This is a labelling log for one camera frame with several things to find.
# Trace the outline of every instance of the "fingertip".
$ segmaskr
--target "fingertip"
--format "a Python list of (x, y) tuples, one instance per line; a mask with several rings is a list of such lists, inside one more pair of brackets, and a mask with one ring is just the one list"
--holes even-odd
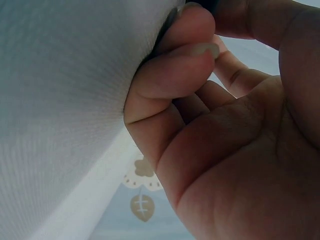
[(177, 19), (167, 30), (156, 53), (169, 52), (183, 45), (212, 41), (216, 23), (212, 14), (198, 5), (189, 5), (179, 11)]

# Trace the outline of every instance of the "fingernail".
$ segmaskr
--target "fingernail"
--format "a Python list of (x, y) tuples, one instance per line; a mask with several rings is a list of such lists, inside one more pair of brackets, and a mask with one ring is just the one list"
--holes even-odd
[(208, 50), (211, 52), (211, 55), (214, 60), (219, 57), (219, 54), (220, 54), (219, 46), (214, 43), (198, 43), (193, 47), (191, 51), (191, 55), (198, 56), (205, 53)]
[(190, 7), (201, 7), (201, 4), (197, 3), (197, 2), (193, 2), (193, 1), (190, 1), (188, 3), (186, 3), (185, 5), (182, 5), (182, 6), (179, 6), (178, 7), (178, 14), (177, 14), (177, 17), (181, 17), (182, 16), (182, 13), (184, 10), (190, 8)]

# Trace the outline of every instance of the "white cloth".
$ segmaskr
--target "white cloth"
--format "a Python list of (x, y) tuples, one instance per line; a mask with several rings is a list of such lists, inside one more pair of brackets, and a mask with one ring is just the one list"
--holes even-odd
[(0, 240), (89, 237), (136, 151), (116, 139), (131, 79), (181, 2), (0, 0)]

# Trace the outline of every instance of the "light blue fabric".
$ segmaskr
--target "light blue fabric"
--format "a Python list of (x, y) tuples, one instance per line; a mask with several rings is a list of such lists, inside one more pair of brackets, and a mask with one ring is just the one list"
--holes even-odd
[[(154, 201), (153, 216), (139, 220), (131, 211), (130, 202), (136, 195), (147, 195)], [(96, 226), (90, 240), (193, 240), (171, 208), (165, 191), (149, 191), (120, 185)]]

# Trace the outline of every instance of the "finger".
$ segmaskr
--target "finger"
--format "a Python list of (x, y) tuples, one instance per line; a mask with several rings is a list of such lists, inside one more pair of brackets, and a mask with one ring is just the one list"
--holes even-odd
[(210, 111), (213, 111), (214, 109), (231, 103), (235, 100), (234, 96), (224, 90), (217, 83), (210, 80), (208, 80), (198, 91), (196, 91), (196, 95)]
[(208, 114), (210, 110), (196, 95), (177, 98), (172, 101), (175, 107), (178, 109), (184, 123), (187, 125), (194, 119), (203, 114)]
[(220, 49), (220, 55), (215, 62), (214, 74), (235, 97), (240, 98), (248, 94), (255, 86), (270, 77), (264, 72), (249, 69), (227, 49), (217, 35), (213, 37), (213, 42)]
[(212, 43), (182, 46), (150, 60), (135, 75), (124, 107), (124, 122), (154, 167), (184, 127), (172, 99), (189, 96), (206, 82), (216, 51)]
[(155, 52), (161, 54), (183, 45), (209, 43), (215, 28), (212, 14), (201, 5), (189, 2), (179, 9), (176, 21), (164, 34)]

